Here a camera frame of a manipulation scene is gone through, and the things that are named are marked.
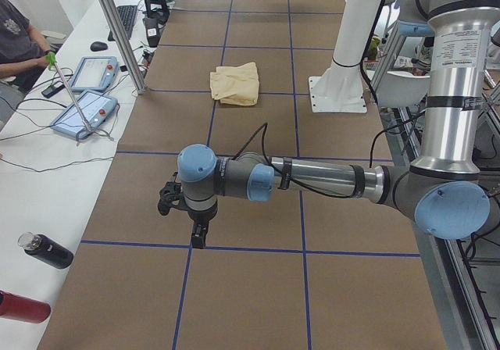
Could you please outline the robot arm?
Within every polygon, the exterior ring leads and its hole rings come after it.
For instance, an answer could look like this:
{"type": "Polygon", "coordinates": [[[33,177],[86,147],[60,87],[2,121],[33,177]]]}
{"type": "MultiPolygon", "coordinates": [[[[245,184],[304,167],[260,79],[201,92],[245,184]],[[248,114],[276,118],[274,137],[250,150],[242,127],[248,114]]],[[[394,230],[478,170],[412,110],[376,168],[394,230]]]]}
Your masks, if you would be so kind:
{"type": "Polygon", "coordinates": [[[191,244],[204,248],[220,196],[269,200],[273,189],[303,188],[329,198],[367,198],[396,209],[422,232],[475,244],[496,231],[491,205],[498,196],[478,183],[473,163],[483,106],[484,59],[499,0],[402,0],[402,22],[426,25],[435,37],[430,88],[420,113],[419,155],[408,166],[367,168],[240,150],[219,158],[204,145],[184,148],[175,188],[193,222],[191,244]]]}

